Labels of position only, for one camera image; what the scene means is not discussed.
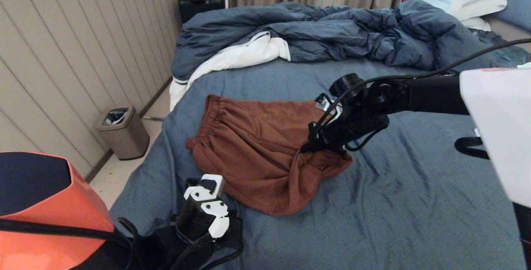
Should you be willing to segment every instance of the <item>floor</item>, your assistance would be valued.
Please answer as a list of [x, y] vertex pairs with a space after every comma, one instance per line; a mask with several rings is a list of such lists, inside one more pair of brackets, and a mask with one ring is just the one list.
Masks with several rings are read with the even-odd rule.
[[[164, 90], [161, 96], [155, 101], [144, 117], [166, 117], [169, 113], [169, 87]], [[143, 119], [142, 123], [150, 136], [148, 151], [153, 142], [161, 132], [162, 122]], [[90, 186], [105, 202], [108, 209], [116, 201], [120, 193], [124, 190], [125, 183], [131, 173], [144, 162], [144, 157], [129, 161], [120, 161], [115, 154], [91, 181]]]

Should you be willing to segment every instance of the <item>brown shorts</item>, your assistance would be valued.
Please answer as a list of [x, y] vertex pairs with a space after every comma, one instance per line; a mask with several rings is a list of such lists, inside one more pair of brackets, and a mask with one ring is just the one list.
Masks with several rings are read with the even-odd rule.
[[204, 173], [222, 175], [224, 191], [269, 215], [290, 215], [314, 196], [323, 177], [345, 170], [352, 158], [331, 151], [300, 153], [315, 102], [235, 101], [207, 96], [197, 136], [186, 147]]

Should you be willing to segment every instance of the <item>baseboard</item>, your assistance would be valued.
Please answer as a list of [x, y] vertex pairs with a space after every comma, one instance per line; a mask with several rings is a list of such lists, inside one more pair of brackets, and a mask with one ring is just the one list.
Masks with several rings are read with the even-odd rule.
[[[170, 77], [168, 79], [168, 81], [166, 81], [164, 83], [164, 85], [155, 93], [153, 98], [151, 98], [151, 100], [149, 100], [148, 104], [146, 104], [146, 106], [140, 111], [140, 113], [139, 113], [140, 118], [144, 117], [144, 115], [148, 112], [148, 110], [153, 106], [155, 101], [161, 96], [161, 94], [164, 92], [164, 90], [171, 83], [171, 79], [173, 79], [173, 77]], [[96, 163], [96, 165], [93, 167], [93, 169], [90, 170], [89, 174], [87, 174], [85, 176], [85, 181], [90, 183], [96, 177], [96, 175], [99, 173], [99, 171], [103, 168], [105, 163], [107, 163], [107, 161], [110, 159], [110, 157], [112, 157], [112, 154], [113, 154], [113, 152], [112, 152], [111, 149], [106, 151], [106, 153], [103, 155], [103, 157], [101, 157], [101, 159], [98, 161], [98, 163]]]

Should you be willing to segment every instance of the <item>black suitcase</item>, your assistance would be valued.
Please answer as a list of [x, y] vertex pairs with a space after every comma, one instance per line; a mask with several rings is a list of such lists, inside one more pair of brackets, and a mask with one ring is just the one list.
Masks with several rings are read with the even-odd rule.
[[180, 19], [188, 22], [197, 13], [224, 9], [223, 0], [179, 0]]

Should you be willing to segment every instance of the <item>blue bedsheet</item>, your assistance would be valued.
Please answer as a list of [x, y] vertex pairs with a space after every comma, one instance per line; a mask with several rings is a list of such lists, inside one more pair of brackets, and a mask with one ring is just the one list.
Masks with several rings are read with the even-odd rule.
[[[179, 213], [184, 180], [202, 174], [185, 142], [200, 126], [208, 94], [307, 100], [351, 72], [368, 79], [422, 71], [365, 58], [277, 59], [201, 77], [164, 121], [114, 204], [113, 219], [125, 216], [148, 234]], [[525, 269], [512, 204], [493, 167], [453, 147], [473, 135], [471, 118], [402, 112], [389, 119], [389, 128], [292, 216], [269, 216], [224, 196], [244, 219], [245, 251], [219, 269]]]

